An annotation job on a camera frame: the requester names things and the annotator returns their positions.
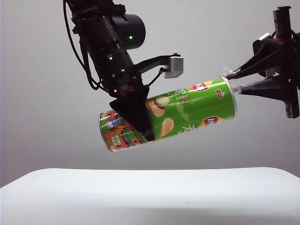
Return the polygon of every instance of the gray background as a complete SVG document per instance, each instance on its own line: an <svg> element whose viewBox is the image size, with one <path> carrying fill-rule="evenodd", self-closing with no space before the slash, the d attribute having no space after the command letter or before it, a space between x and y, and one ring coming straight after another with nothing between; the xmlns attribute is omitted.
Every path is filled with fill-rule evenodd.
<svg viewBox="0 0 300 225"><path fill-rule="evenodd" d="M177 51L185 72L160 78L150 96L217 78L252 56L252 42L274 31L272 10L291 5L300 31L299 0L118 0L139 15L147 35L131 50L135 63ZM70 47L61 0L4 0L1 6L2 186L50 168L196 169L272 166L300 176L300 119L282 102L237 96L238 115L212 127L110 153L98 115L107 94L92 90ZM158 68L144 75L145 83ZM234 81L245 84L259 75Z"/></svg>

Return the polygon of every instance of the can label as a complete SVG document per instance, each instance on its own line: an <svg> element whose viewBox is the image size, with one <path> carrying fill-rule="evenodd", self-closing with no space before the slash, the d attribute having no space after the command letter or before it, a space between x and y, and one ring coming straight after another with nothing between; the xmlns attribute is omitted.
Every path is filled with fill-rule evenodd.
<svg viewBox="0 0 300 225"><path fill-rule="evenodd" d="M232 119L235 100L226 78L207 81L147 99L155 140ZM114 110L102 113L100 130L110 151L148 142Z"/></svg>

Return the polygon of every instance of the white tabletop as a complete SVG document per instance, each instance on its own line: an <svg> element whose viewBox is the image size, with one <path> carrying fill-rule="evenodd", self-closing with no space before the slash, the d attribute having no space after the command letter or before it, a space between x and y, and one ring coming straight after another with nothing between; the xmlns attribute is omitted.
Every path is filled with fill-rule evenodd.
<svg viewBox="0 0 300 225"><path fill-rule="evenodd" d="M300 178L274 168L31 172L1 188L3 225L299 225Z"/></svg>

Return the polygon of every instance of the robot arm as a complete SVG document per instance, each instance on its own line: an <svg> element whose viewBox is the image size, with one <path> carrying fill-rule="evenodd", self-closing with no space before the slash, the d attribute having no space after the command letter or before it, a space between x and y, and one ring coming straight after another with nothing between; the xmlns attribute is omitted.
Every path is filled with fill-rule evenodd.
<svg viewBox="0 0 300 225"><path fill-rule="evenodd" d="M254 56L227 79L260 74L264 80L241 87L240 94L282 100L288 118L299 117L300 33L291 29L290 6L273 11L275 32L253 43Z"/></svg>
<svg viewBox="0 0 300 225"><path fill-rule="evenodd" d="M83 62L71 39L66 3L71 9L72 22L75 24L73 32L80 37ZM143 84L142 73L158 65L166 65L166 68L160 69L159 75L166 72L165 78L178 77L183 72L183 58L175 53L134 65L127 50L140 47L146 31L140 17L125 12L124 5L115 5L112 0L64 0L65 21L71 45L91 87L95 90L101 88L115 97L110 103L111 108L148 141L152 141L154 134L145 106L149 85ZM99 82L90 74L88 54Z"/></svg>

